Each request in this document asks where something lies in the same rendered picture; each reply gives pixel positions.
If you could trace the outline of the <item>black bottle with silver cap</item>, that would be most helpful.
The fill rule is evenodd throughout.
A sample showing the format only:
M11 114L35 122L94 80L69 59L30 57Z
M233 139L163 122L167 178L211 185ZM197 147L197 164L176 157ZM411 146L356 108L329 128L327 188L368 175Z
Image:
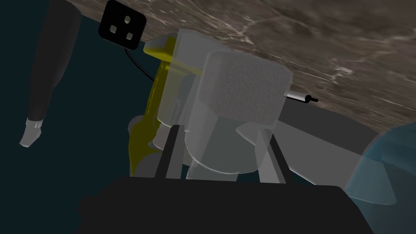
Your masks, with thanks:
M72 3L50 0L31 70L28 116L20 140L23 147L30 147L41 134L53 90L66 71L81 20L81 12Z

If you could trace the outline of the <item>silver rod with black tip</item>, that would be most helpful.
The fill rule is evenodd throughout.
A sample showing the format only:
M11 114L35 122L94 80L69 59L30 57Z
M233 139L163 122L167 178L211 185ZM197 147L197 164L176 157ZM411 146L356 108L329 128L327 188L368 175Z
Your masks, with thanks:
M317 98L312 97L311 95L302 94L294 91L288 91L286 94L286 97L289 99L293 99L299 102L303 103L309 103L309 102L318 102L319 100Z

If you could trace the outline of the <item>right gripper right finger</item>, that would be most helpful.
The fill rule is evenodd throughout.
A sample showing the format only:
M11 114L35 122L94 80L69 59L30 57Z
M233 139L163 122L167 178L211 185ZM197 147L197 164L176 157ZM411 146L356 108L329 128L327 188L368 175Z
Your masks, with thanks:
M269 129L261 128L255 144L256 162L261 183L285 184L283 173L272 149L273 133Z

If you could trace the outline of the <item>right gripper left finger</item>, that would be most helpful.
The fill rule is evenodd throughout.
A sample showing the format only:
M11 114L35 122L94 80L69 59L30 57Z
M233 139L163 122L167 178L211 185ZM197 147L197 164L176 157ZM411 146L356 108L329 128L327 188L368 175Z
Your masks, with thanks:
M184 125L173 125L161 155L155 178L180 179L185 150Z

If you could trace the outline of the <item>blue translucent container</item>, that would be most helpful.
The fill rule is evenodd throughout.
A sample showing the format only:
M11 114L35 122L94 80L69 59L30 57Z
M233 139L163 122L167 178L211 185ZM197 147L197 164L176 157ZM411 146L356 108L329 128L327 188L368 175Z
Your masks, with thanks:
M416 234L416 122L372 143L345 191L374 234Z

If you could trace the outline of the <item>grey flat slab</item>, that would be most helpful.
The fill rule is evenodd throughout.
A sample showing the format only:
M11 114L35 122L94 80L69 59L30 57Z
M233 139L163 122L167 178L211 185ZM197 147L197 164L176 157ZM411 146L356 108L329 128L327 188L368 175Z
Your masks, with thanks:
M379 136L339 113L291 102L283 107L273 134L291 171L312 184L342 189Z

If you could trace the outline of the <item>black wall socket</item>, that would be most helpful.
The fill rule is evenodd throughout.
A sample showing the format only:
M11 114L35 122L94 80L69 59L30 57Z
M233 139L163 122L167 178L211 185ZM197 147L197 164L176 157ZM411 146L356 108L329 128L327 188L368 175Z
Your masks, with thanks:
M146 17L116 1L109 0L98 29L100 37L129 50L137 49L147 23Z

